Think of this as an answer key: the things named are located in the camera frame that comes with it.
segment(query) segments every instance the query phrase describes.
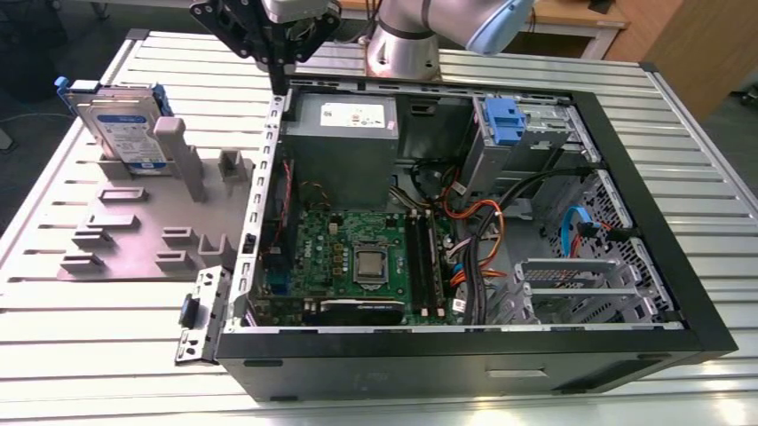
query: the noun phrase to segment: blue drive latch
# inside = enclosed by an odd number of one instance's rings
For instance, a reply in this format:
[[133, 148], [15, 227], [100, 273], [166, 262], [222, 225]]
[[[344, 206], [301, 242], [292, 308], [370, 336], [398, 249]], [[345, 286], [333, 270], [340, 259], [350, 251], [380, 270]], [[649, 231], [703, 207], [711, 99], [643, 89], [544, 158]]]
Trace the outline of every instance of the blue drive latch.
[[495, 145], [516, 145], [525, 129], [525, 114], [521, 114], [512, 99], [487, 98], [484, 118], [492, 129]]

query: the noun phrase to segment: metal bracket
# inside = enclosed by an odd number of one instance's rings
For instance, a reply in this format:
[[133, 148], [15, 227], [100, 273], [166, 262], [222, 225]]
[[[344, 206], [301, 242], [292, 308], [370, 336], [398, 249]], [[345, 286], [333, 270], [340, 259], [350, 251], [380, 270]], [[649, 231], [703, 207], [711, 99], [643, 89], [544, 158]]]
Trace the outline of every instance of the metal bracket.
[[178, 316], [182, 327], [173, 363], [217, 365], [216, 345], [226, 314], [232, 274], [221, 266], [197, 273], [194, 288], [186, 294]]

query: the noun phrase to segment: aluminum table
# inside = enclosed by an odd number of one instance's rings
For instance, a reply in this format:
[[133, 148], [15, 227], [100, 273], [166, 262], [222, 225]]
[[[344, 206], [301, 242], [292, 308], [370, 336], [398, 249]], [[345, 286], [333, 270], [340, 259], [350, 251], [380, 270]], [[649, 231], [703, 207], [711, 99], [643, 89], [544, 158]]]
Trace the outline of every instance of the aluminum table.
[[[232, 146], [253, 158], [268, 77], [209, 35], [130, 36], [102, 82], [161, 83], [200, 155], [216, 157], [218, 147]], [[361, 48], [326, 44], [300, 70], [362, 75]], [[75, 120], [0, 240], [0, 422], [758, 422], [758, 204], [660, 76], [629, 63], [461, 51], [442, 51], [441, 75], [596, 93], [739, 350], [592, 397], [258, 404], [221, 367], [173, 366], [189, 282], [55, 281], [104, 180], [100, 149]]]

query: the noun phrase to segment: power supply label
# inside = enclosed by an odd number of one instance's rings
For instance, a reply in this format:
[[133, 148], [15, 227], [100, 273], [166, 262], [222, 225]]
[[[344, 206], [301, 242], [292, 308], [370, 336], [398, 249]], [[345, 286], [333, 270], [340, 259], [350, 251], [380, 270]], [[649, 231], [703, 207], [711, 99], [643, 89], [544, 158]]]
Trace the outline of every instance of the power supply label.
[[384, 106], [368, 104], [322, 104], [321, 126], [382, 129]]
[[165, 167], [157, 141], [148, 136], [149, 124], [141, 115], [97, 115], [108, 144], [136, 173], [152, 174]]

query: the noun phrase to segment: wooden desk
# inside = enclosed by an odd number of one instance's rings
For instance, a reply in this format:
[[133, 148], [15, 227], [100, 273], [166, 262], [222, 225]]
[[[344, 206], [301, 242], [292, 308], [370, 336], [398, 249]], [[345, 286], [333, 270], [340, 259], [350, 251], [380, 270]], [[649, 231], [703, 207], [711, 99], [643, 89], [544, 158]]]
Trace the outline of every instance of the wooden desk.
[[[340, 0], [340, 3], [344, 18], [365, 19], [364, 0]], [[611, 6], [605, 15], [588, 10], [587, 5], [587, 0], [539, 1], [533, 6], [536, 16], [533, 32], [589, 38], [581, 59], [601, 59], [616, 38], [617, 31], [628, 26], [628, 20], [615, 5]], [[529, 22], [523, 24], [520, 31], [529, 31]]]

